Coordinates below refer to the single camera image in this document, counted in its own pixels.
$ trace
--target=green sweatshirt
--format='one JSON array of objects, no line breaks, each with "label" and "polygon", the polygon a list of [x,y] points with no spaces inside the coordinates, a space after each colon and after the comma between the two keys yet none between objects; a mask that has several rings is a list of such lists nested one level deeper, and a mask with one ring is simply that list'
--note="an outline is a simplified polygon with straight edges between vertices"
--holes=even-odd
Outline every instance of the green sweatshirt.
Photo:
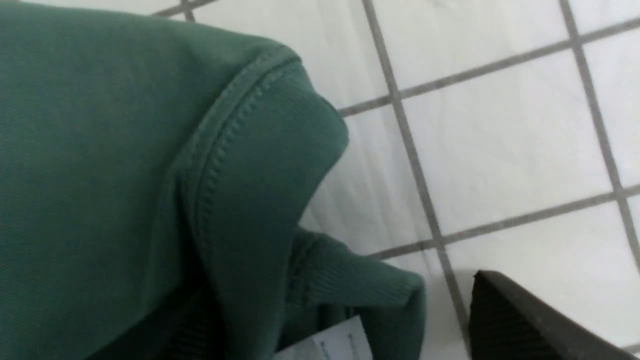
[{"label": "green sweatshirt", "polygon": [[84,359],[197,263],[225,359],[355,313],[376,360],[416,359],[420,277],[297,228],[347,140],[274,41],[0,3],[0,359]]}]

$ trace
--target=sweatshirt sleeve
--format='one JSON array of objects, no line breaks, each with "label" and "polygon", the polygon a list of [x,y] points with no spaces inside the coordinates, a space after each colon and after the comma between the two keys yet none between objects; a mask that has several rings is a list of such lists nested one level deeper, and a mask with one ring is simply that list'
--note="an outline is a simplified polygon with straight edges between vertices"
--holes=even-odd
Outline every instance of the sweatshirt sleeve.
[{"label": "sweatshirt sleeve", "polygon": [[297,223],[346,127],[297,56],[271,51],[211,106],[190,143],[186,213],[225,331],[225,359],[271,360]]},{"label": "sweatshirt sleeve", "polygon": [[419,358],[426,315],[419,275],[304,230],[296,234],[291,259],[283,339],[294,343],[360,315],[374,359]]}]

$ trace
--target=ribbed cuff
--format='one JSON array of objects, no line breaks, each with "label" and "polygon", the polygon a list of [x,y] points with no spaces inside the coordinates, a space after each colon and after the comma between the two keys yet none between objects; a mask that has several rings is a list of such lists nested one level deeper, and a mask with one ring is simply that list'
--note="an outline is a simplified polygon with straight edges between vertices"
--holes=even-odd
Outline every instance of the ribbed cuff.
[{"label": "ribbed cuff", "polygon": [[418,359],[425,323],[422,278],[357,256],[328,236],[300,231],[294,241],[287,305],[353,307],[376,360]]}]

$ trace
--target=stitched seam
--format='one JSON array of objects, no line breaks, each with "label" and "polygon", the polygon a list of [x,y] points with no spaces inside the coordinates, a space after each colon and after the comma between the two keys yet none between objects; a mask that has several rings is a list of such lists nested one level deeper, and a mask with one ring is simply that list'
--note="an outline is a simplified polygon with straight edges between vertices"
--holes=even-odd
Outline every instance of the stitched seam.
[{"label": "stitched seam", "polygon": [[[316,245],[320,242],[320,237],[318,235],[314,235],[313,241],[307,245],[307,247],[301,252],[301,255],[297,257],[297,261],[294,266],[291,268],[291,278],[287,284],[287,292],[285,296],[285,303],[287,305],[293,303],[292,297],[295,295],[293,289],[295,289],[296,285],[299,283],[299,279],[301,278],[300,274],[302,270],[305,268],[307,264],[306,260],[309,258],[309,255],[314,251]],[[310,284],[307,282],[304,284],[302,288],[302,292],[300,294],[301,305],[304,306],[308,303],[309,300],[309,292],[310,292]]]},{"label": "stitched seam", "polygon": [[[205,164],[205,172],[202,174],[202,189],[200,189],[200,198],[196,203],[196,231],[197,235],[200,235],[199,238],[203,241],[199,241],[201,247],[207,252],[211,249],[209,246],[208,240],[208,232],[209,230],[205,227],[199,226],[200,218],[208,216],[211,212],[211,207],[213,204],[213,198],[216,194],[216,187],[220,180],[220,177],[223,175],[225,160],[227,157],[227,152],[238,138],[240,134],[240,130],[242,130],[243,125],[245,124],[245,120],[247,116],[252,113],[255,109],[257,101],[264,95],[264,93],[271,88],[271,86],[288,75],[293,70],[297,70],[297,67],[290,67],[292,63],[297,63],[297,60],[290,60],[286,63],[283,63],[279,68],[273,69],[270,74],[267,74],[261,83],[256,86],[251,94],[251,96],[244,101],[242,107],[238,110],[237,115],[228,121],[228,126],[222,130],[222,135],[219,140],[219,146],[215,150],[215,153],[212,154],[213,158],[208,160]],[[207,265],[211,268],[211,257],[207,257]]]},{"label": "stitched seam", "polygon": [[[242,81],[244,81],[244,78],[246,77],[247,73],[249,73],[250,71],[252,71],[253,69],[255,69],[256,67],[258,67],[259,65],[263,64],[265,61],[269,60],[275,53],[281,51],[282,49],[285,49],[285,46],[281,45],[278,47],[275,47],[273,49],[268,50],[267,52],[265,52],[264,54],[258,56],[258,58],[256,58],[253,62],[251,62],[251,64],[247,65],[245,68],[243,68],[240,73],[238,73],[238,75],[235,76],[235,78],[231,81],[231,83],[229,83],[229,85],[227,85],[227,87],[222,91],[222,94],[215,100],[214,104],[212,105],[215,106],[216,103],[221,103],[223,102],[227,97],[230,96],[230,94],[233,93],[233,91],[236,89],[236,87],[238,86],[238,84],[240,84]],[[209,119],[207,117],[205,117],[202,121],[202,126],[206,126]],[[203,133],[205,131],[202,131],[202,129],[199,129],[199,131],[196,132],[195,137],[193,139],[193,149],[191,150],[191,155],[189,156],[189,161],[187,162],[187,171],[188,173],[192,173],[193,171],[193,167],[195,164],[195,159],[198,155],[198,153],[200,152],[200,146],[201,144],[204,142],[203,141]],[[184,188],[182,189],[183,193],[188,194],[188,190],[190,188],[193,188],[193,181],[194,179],[198,179],[198,182],[200,181],[200,179],[202,178],[202,176],[197,176],[197,177],[187,177],[187,181],[184,181]]]}]

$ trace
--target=black object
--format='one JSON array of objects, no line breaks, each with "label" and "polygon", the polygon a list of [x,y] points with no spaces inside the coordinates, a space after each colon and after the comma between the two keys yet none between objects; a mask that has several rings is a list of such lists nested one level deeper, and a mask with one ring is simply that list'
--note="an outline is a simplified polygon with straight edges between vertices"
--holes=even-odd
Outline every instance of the black object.
[{"label": "black object", "polygon": [[222,359],[222,321],[208,285],[179,288],[158,310],[87,360]]},{"label": "black object", "polygon": [[471,302],[473,360],[636,360],[499,272],[480,271]]}]

